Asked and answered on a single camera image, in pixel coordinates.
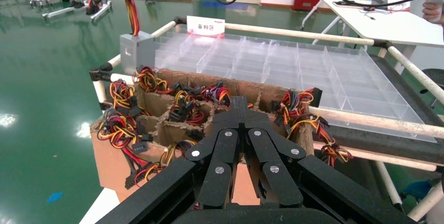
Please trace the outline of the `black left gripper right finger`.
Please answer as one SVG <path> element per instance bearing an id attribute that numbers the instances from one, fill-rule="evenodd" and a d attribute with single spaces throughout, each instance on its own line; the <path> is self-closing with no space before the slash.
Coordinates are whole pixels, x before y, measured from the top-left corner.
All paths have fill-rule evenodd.
<path id="1" fill-rule="evenodd" d="M 247 168 L 260 203 L 301 207 L 303 195 L 294 177 L 306 151 L 277 133 L 267 114 L 249 109 L 245 96 L 240 96 L 240 120 Z"/>

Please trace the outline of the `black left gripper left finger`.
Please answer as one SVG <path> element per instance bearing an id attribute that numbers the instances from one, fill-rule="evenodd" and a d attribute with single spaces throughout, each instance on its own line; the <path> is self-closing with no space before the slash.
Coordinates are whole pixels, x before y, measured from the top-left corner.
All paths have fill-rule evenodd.
<path id="1" fill-rule="evenodd" d="M 197 197 L 201 209 L 224 209 L 231 202 L 240 127 L 241 96 L 233 96 L 229 110 L 214 116 L 211 134 L 185 153 L 204 177 Z"/>

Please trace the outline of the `person's bare hand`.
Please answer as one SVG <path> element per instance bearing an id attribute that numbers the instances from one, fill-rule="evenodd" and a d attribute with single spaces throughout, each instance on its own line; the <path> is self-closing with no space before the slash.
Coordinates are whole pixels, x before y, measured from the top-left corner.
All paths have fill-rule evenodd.
<path id="1" fill-rule="evenodd" d="M 443 4 L 423 3 L 423 19 L 443 26 Z"/>

